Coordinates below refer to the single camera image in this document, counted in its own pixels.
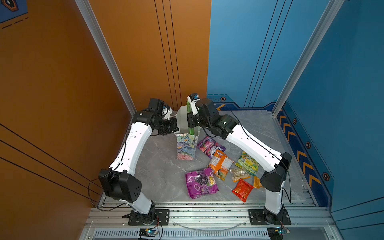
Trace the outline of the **green Lays chips bag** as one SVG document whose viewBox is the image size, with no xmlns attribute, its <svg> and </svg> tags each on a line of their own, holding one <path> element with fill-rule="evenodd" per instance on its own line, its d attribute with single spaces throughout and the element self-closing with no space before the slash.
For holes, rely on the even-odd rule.
<svg viewBox="0 0 384 240">
<path fill-rule="evenodd" d="M 194 116 L 191 104 L 187 102 L 187 124 L 189 127 L 189 134 L 198 136 L 200 134 L 199 126 L 197 125 L 196 116 Z"/>
</svg>

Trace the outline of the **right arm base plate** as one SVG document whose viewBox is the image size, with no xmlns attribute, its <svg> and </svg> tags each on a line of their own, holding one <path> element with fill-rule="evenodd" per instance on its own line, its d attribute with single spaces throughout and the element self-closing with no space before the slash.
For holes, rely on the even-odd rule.
<svg viewBox="0 0 384 240">
<path fill-rule="evenodd" d="M 284 225 L 289 226 L 292 224 L 291 218 L 288 211 L 282 207 L 280 212 L 275 215 L 268 211 L 266 208 L 263 209 L 249 209 L 249 220 L 252 226 L 267 226 L 267 225 Z"/>
</svg>

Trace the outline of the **floral white paper bag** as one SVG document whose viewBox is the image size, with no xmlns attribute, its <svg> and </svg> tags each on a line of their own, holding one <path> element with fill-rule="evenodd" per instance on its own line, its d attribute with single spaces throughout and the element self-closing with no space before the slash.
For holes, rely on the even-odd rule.
<svg viewBox="0 0 384 240">
<path fill-rule="evenodd" d="M 177 126 L 179 128 L 175 135 L 177 137 L 177 159 L 192 161 L 195 158 L 198 137 L 198 127 L 190 130 L 187 121 L 187 106 L 181 106 L 176 114 Z"/>
</svg>

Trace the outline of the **purple grape candy bag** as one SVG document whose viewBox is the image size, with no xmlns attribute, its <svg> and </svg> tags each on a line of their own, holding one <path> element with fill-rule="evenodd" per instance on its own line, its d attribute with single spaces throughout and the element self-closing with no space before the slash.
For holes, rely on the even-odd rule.
<svg viewBox="0 0 384 240">
<path fill-rule="evenodd" d="M 219 191 L 211 168 L 186 173 L 188 195 L 197 199 L 203 195 L 212 195 Z"/>
</svg>

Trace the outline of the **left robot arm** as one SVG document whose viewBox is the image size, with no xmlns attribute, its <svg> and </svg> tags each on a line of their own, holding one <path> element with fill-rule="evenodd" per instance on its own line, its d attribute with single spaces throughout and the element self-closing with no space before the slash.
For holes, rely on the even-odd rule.
<svg viewBox="0 0 384 240">
<path fill-rule="evenodd" d="M 173 134 L 179 130 L 172 112 L 171 108 L 136 112 L 124 146 L 110 167 L 102 169 L 98 176 L 106 196 L 130 206 L 130 217 L 145 225 L 155 221 L 155 204 L 142 193 L 142 183 L 135 177 L 136 167 L 154 130 L 158 131 L 158 135 Z"/>
</svg>

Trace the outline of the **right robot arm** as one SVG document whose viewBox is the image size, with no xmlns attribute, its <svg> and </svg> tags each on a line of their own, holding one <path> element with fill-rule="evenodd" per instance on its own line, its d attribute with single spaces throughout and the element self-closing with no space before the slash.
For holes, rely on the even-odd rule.
<svg viewBox="0 0 384 240">
<path fill-rule="evenodd" d="M 292 156 L 281 154 L 254 137 L 247 131 L 235 114 L 220 115 L 212 100 L 201 99 L 194 93 L 188 96 L 187 122 L 190 128 L 201 127 L 209 130 L 254 158 L 264 169 L 260 179 L 266 190 L 266 203 L 261 212 L 261 219 L 269 225 L 291 225 L 291 219 L 283 203 L 287 192 L 285 182 L 290 181 L 289 168 Z"/>
</svg>

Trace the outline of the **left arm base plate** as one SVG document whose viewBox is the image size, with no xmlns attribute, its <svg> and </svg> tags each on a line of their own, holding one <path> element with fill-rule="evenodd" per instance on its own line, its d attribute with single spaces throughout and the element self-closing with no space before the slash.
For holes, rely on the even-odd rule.
<svg viewBox="0 0 384 240">
<path fill-rule="evenodd" d="M 170 220 L 169 209 L 153 209 L 146 215 L 131 211 L 128 225 L 129 226 L 144 226 L 144 225 L 156 225 L 159 223 L 162 226 L 167 226 Z"/>
</svg>

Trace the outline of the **orange Fox's candy bag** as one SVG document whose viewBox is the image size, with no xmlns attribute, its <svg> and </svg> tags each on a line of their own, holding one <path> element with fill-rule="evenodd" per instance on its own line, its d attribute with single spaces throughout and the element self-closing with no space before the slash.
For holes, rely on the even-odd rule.
<svg viewBox="0 0 384 240">
<path fill-rule="evenodd" d="M 217 176 L 220 180 L 225 181 L 233 163 L 234 161 L 224 152 L 216 150 L 208 166 L 212 169 L 215 176 Z"/>
</svg>

